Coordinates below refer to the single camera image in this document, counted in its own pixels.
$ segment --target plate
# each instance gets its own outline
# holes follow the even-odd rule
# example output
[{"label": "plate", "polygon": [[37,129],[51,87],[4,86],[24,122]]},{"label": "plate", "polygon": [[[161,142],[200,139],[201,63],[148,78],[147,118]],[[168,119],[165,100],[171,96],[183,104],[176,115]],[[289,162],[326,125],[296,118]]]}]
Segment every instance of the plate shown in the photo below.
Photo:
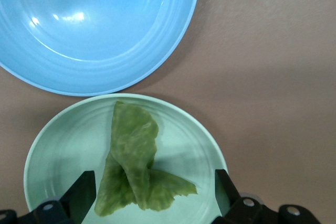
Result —
[{"label": "plate", "polygon": [[215,199],[215,169],[227,169],[210,133],[190,114],[165,101],[138,94],[88,98],[56,115],[37,135],[29,151],[24,190],[29,210],[45,199],[60,197],[86,170],[96,175],[97,190],[110,149],[116,101],[139,105],[159,125],[154,168],[195,184],[197,195],[176,196],[164,211],[141,210],[131,204],[107,217],[91,207],[83,224],[206,224],[221,215]]},{"label": "plate", "polygon": [[0,66],[54,93],[114,93],[171,55],[196,1],[0,0]]}]

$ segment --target metal screw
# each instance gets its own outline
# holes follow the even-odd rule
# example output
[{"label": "metal screw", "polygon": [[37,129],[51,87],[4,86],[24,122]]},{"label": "metal screw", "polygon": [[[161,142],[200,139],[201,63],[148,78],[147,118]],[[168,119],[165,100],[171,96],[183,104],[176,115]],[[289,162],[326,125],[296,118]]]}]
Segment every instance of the metal screw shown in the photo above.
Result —
[{"label": "metal screw", "polygon": [[254,207],[254,202],[253,200],[249,199],[249,198],[246,198],[243,200],[245,206],[248,206],[248,207]]},{"label": "metal screw", "polygon": [[43,206],[43,210],[47,211],[47,210],[50,210],[52,207],[53,207],[52,204],[46,204],[45,206]]},{"label": "metal screw", "polygon": [[295,216],[299,216],[300,215],[300,211],[296,208],[296,207],[287,207],[287,211]]}]

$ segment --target plate rim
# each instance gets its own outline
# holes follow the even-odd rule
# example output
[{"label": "plate rim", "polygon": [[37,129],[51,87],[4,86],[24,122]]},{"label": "plate rim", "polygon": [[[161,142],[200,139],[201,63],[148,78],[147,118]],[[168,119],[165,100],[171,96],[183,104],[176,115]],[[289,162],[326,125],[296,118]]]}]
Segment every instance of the plate rim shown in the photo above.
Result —
[{"label": "plate rim", "polygon": [[30,160],[32,158],[35,147],[38,144],[40,138],[43,136],[43,134],[61,116],[63,116],[64,114],[68,113],[69,111],[71,111],[71,110],[73,110],[73,109],[75,109],[75,108],[77,108],[77,107],[79,107],[83,104],[87,104],[87,103],[90,103],[90,102],[95,102],[95,101],[103,100],[103,99],[117,99],[117,98],[132,98],[132,99],[140,99],[140,100],[146,100],[146,101],[149,101],[149,102],[158,103],[158,104],[161,104],[165,107],[168,107],[168,108],[180,113],[183,116],[186,116],[195,125],[197,125],[197,127],[199,127],[200,130],[207,136],[207,139],[211,142],[214,150],[218,154],[218,158],[220,159],[220,164],[221,164],[222,168],[225,169],[228,172],[228,167],[227,167],[227,163],[226,163],[224,154],[222,153],[221,149],[219,148],[219,145],[216,142],[216,140],[213,138],[211,133],[207,130],[207,128],[200,121],[198,121],[195,117],[193,117],[191,114],[189,114],[185,110],[183,110],[183,109],[177,107],[176,105],[174,105],[170,102],[167,102],[165,100],[162,100],[162,99],[159,99],[159,98],[156,98],[156,97],[152,97],[152,96],[149,96],[149,95],[144,95],[144,94],[114,93],[114,94],[99,95],[99,96],[96,96],[96,97],[86,98],[82,101],[76,102],[76,103],[68,106],[67,108],[63,109],[62,111],[57,113],[51,120],[49,120],[48,123],[45,124],[45,126],[40,130],[40,132],[35,137],[32,145],[29,149],[28,155],[26,157],[25,166],[24,166],[24,174],[23,174],[24,195],[25,195],[25,201],[26,201],[26,204],[28,206],[29,211],[34,210],[34,207],[31,205],[31,202],[29,202],[29,195],[28,195],[29,190],[27,188],[28,170],[29,170]]}]

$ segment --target tabletop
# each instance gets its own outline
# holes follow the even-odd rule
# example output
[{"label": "tabletop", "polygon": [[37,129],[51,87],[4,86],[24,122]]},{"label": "tabletop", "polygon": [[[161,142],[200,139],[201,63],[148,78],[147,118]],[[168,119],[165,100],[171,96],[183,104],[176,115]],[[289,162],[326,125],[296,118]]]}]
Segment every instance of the tabletop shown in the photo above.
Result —
[{"label": "tabletop", "polygon": [[[176,50],[122,90],[177,105],[211,133],[241,193],[336,218],[336,0],[198,0]],[[28,211],[23,171],[48,121],[85,99],[0,68],[0,209]]]}]

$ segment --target folded lettuce leaf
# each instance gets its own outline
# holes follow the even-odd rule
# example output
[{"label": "folded lettuce leaf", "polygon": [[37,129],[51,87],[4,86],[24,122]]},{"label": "folded lettuce leaf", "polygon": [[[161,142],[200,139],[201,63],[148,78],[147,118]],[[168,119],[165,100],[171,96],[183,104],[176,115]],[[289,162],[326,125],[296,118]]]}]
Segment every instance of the folded lettuce leaf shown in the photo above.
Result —
[{"label": "folded lettuce leaf", "polygon": [[167,209],[176,195],[197,194],[192,183],[152,169],[159,127],[145,109],[117,101],[114,106],[111,150],[106,158],[95,212],[110,215],[128,204],[143,210]]}]

